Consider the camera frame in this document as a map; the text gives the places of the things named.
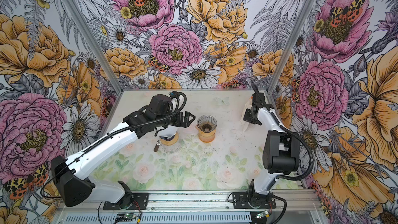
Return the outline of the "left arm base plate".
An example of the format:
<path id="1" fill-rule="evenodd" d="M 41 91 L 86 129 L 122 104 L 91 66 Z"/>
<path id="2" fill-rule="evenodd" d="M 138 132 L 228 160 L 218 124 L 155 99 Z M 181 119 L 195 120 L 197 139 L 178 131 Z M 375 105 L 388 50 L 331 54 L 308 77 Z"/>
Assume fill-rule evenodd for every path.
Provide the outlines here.
<path id="1" fill-rule="evenodd" d="M 145 210 L 148 204 L 149 193 L 127 193 L 117 203 L 105 202 L 103 210 Z"/>

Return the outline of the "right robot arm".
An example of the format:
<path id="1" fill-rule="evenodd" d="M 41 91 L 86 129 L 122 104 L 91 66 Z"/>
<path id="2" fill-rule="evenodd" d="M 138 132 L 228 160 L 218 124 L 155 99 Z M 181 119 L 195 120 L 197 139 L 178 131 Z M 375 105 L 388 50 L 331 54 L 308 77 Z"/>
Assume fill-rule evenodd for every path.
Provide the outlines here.
<path id="1" fill-rule="evenodd" d="M 271 190 L 283 175 L 295 172 L 299 166 L 300 142 L 285 131 L 272 105 L 265 102 L 264 93 L 252 95 L 252 106 L 246 109 L 243 120 L 265 129 L 262 152 L 263 171 L 248 187 L 248 204 L 253 208 L 273 207 Z"/>

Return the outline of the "clear glass carafe brown handle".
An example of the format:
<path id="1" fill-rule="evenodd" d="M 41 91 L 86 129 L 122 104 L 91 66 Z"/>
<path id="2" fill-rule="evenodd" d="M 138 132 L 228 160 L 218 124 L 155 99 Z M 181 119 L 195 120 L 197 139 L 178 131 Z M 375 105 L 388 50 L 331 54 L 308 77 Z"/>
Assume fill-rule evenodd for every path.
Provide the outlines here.
<path id="1" fill-rule="evenodd" d="M 181 149 L 181 144 L 179 142 L 176 142 L 172 145 L 169 144 L 163 144 L 161 140 L 158 140 L 156 142 L 156 145 L 153 149 L 154 152 L 165 152 L 165 153 L 174 153 L 177 152 Z"/>

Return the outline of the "green circuit board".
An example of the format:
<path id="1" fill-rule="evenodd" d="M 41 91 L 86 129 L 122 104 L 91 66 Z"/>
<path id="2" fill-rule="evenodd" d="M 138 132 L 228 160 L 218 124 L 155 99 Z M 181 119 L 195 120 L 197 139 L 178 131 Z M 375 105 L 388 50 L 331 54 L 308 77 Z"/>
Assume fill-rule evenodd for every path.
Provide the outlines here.
<path id="1" fill-rule="evenodd" d="M 269 218 L 269 211 L 262 211 L 256 215 L 256 218 Z"/>
<path id="2" fill-rule="evenodd" d="M 134 213 L 117 214 L 115 222 L 132 222 L 138 220 L 138 215 Z"/>

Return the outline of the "wooden ring holder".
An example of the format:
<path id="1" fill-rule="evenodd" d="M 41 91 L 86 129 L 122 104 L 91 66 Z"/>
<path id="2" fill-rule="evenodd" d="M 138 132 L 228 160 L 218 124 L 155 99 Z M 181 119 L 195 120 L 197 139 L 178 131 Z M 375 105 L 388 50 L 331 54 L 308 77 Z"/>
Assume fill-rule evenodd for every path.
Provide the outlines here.
<path id="1" fill-rule="evenodd" d="M 179 134 L 176 133 L 174 136 L 170 137 L 170 138 L 166 138 L 166 137 L 160 137 L 160 142 L 162 145 L 165 146 L 171 146 L 174 145 L 175 143 L 177 143 L 179 140 Z"/>

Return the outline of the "grey ribbed dripper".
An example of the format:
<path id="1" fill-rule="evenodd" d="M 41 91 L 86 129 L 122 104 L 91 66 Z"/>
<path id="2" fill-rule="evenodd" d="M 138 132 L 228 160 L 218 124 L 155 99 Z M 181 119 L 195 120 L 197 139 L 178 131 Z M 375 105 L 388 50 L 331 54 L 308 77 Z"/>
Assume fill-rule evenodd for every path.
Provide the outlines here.
<path id="1" fill-rule="evenodd" d="M 210 133 L 217 128 L 217 120 L 211 115 L 203 115 L 197 121 L 197 128 L 204 133 Z"/>

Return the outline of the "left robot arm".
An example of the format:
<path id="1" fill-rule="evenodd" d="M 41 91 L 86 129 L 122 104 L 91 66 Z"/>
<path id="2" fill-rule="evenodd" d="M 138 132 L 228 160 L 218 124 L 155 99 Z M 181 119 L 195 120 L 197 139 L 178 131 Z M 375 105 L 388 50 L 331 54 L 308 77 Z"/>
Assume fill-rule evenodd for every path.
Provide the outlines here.
<path id="1" fill-rule="evenodd" d="M 65 206 L 74 207 L 85 201 L 108 202 L 120 209 L 133 205 L 133 193 L 123 181 L 111 183 L 90 178 L 104 161 L 144 135 L 154 132 L 160 139 L 177 138 L 179 128 L 189 127 L 195 120 L 184 112 L 187 96 L 173 91 L 157 94 L 150 103 L 132 112 L 110 132 L 85 149 L 51 161 L 52 180 Z"/>

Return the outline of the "green circuit board right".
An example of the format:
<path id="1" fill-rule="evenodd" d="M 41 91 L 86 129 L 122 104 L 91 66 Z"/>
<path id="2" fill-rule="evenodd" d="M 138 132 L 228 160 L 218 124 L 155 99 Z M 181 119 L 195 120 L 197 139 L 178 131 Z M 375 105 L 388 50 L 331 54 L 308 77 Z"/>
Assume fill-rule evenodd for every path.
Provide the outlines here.
<path id="1" fill-rule="evenodd" d="M 262 211 L 256 215 L 256 218 L 269 218 L 269 211 Z"/>

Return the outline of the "aluminium front rail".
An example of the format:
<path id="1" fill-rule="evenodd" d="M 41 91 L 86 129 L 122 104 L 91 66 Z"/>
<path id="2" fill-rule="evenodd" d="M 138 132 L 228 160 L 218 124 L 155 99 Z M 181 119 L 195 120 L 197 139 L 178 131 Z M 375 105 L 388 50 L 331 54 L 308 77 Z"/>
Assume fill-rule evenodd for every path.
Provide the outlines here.
<path id="1" fill-rule="evenodd" d="M 321 203 L 313 190 L 282 189 L 273 194 L 287 201 L 287 211 L 320 211 Z M 237 200 L 230 190 L 208 191 L 151 191 L 146 202 L 144 214 L 176 212 L 237 212 L 234 207 Z M 137 213 L 135 209 L 104 210 L 100 202 L 84 202 L 75 207 L 61 204 L 56 214 L 78 213 Z"/>

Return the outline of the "green circuit board left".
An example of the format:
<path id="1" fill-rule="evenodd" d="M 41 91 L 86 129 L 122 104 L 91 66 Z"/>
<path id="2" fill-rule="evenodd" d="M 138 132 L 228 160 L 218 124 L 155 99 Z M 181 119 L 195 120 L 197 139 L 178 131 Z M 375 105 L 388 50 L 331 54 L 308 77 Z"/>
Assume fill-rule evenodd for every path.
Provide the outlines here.
<path id="1" fill-rule="evenodd" d="M 132 222 L 138 220 L 138 215 L 134 213 L 117 214 L 115 222 Z"/>

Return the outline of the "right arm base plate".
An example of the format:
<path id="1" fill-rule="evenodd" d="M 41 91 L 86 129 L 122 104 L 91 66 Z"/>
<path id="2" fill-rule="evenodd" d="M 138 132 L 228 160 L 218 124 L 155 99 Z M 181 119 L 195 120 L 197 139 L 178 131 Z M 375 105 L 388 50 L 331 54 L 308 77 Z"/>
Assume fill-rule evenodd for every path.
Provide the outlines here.
<path id="1" fill-rule="evenodd" d="M 274 209 L 276 208 L 276 202 L 270 195 L 260 195 L 254 193 L 249 195 L 245 192 L 232 192 L 229 197 L 232 201 L 234 209 Z"/>

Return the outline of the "orange glass pitcher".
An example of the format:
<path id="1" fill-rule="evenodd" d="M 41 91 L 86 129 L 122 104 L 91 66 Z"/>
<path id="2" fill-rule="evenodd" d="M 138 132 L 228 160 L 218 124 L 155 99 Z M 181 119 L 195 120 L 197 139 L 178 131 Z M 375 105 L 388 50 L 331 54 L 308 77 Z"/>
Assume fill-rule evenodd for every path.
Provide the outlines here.
<path id="1" fill-rule="evenodd" d="M 196 127 L 198 130 L 198 137 L 199 139 L 204 142 L 204 143 L 210 143 L 215 139 L 216 136 L 216 130 L 213 129 L 210 132 L 205 132 L 201 130 L 199 127 Z"/>

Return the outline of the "white paper coffee filter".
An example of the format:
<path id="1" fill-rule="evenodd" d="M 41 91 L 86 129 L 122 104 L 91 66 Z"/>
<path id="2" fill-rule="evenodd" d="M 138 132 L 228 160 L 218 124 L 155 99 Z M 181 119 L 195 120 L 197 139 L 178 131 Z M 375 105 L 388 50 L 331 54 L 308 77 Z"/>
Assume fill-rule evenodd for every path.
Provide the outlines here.
<path id="1" fill-rule="evenodd" d="M 159 131 L 158 136 L 170 138 L 174 136 L 177 133 L 177 131 L 178 131 L 177 127 L 170 125 L 166 129 Z"/>

